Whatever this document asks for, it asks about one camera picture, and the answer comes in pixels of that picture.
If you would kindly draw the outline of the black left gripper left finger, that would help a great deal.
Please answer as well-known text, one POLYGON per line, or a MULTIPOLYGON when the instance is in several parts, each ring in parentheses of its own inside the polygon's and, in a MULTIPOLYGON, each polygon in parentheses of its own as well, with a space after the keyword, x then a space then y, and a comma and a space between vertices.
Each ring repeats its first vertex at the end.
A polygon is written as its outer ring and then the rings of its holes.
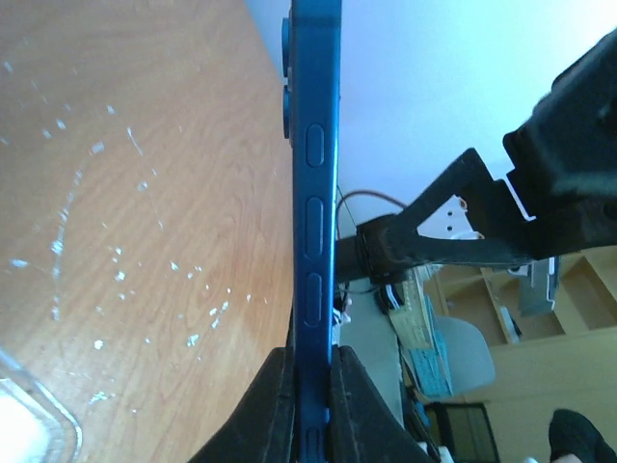
POLYGON ((285 346, 274 348, 221 428, 192 462, 293 462, 295 460, 294 317, 285 346))

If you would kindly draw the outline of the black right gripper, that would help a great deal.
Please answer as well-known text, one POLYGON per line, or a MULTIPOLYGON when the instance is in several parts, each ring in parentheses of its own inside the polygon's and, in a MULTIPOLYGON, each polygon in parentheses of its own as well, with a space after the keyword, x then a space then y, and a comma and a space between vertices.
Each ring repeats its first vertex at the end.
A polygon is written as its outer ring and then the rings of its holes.
POLYGON ((503 145, 531 221, 468 149, 411 204, 357 227, 354 278, 386 280, 426 264, 511 268, 614 245, 616 34, 562 71, 503 145))

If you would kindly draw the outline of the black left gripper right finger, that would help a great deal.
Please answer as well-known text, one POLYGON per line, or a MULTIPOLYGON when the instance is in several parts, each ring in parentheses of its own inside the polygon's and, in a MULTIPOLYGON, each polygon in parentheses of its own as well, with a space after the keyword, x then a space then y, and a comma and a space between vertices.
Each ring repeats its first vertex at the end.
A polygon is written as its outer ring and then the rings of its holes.
POLYGON ((355 351, 334 349, 328 460, 429 462, 431 458, 395 419, 355 351))

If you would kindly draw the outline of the black phone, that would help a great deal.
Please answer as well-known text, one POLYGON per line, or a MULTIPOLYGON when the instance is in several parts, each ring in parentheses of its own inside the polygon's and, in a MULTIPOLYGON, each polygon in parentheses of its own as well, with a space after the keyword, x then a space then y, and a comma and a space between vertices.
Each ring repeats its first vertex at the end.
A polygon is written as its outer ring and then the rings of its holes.
POLYGON ((283 135, 292 148, 295 440, 327 459, 342 4, 294 1, 282 21, 283 135))

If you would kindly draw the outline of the clear case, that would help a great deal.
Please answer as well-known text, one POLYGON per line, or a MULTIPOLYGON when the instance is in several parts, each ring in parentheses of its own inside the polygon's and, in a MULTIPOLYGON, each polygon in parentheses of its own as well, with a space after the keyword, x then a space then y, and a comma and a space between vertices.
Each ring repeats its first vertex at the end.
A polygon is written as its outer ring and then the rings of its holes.
POLYGON ((1 352, 1 460, 75 462, 78 420, 8 352, 1 352))

